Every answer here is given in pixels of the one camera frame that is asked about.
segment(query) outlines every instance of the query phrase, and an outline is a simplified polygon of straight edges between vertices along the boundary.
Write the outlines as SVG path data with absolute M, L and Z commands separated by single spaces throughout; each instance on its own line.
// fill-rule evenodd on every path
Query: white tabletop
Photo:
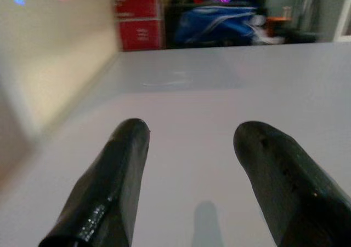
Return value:
M 36 246 L 115 126 L 151 129 L 133 247 L 274 246 L 233 134 L 292 135 L 351 195 L 351 44 L 123 53 L 0 200 L 0 246 Z

